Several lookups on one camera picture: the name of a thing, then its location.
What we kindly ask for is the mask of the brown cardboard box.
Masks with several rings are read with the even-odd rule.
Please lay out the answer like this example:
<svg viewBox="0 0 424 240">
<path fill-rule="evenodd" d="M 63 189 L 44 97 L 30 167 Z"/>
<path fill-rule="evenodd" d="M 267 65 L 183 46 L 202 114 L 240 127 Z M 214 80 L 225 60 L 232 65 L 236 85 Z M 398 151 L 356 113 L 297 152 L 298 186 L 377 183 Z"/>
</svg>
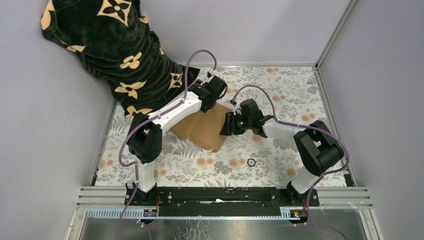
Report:
<svg viewBox="0 0 424 240">
<path fill-rule="evenodd" d="M 190 114 L 170 128 L 180 140 L 189 140 L 213 153 L 218 152 L 226 140 L 220 132 L 224 126 L 226 113 L 231 110 L 216 103 L 206 113 L 198 111 Z"/>
</svg>

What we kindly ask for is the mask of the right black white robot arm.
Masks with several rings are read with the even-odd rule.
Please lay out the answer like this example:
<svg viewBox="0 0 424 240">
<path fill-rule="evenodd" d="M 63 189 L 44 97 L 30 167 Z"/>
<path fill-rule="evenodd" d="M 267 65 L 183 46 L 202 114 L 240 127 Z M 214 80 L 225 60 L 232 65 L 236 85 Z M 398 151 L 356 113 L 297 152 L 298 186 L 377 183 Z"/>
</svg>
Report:
<svg viewBox="0 0 424 240">
<path fill-rule="evenodd" d="M 325 172 L 345 157 L 341 141 L 332 135 L 324 122 L 317 120 L 310 125 L 282 122 L 272 115 L 264 115 L 253 99 L 241 102 L 234 112 L 227 112 L 222 136 L 242 135 L 246 131 L 271 139 L 295 144 L 303 167 L 287 184 L 287 201 L 293 206 L 301 205 L 306 192 L 314 186 Z"/>
</svg>

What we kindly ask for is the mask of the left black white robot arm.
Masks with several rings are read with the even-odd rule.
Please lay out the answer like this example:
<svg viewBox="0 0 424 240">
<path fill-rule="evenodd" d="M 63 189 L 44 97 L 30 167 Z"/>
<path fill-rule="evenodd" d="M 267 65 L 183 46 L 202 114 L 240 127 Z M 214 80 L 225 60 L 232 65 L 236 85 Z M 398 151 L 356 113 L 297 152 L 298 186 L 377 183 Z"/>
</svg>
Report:
<svg viewBox="0 0 424 240">
<path fill-rule="evenodd" d="M 138 190 L 135 197 L 142 205 L 148 206 L 155 200 L 154 168 L 162 151 L 163 134 L 189 115 L 211 110 L 226 90 L 224 80 L 210 76 L 206 82 L 194 82 L 188 92 L 163 108 L 149 114 L 135 114 L 126 145 L 136 157 L 135 185 Z"/>
</svg>

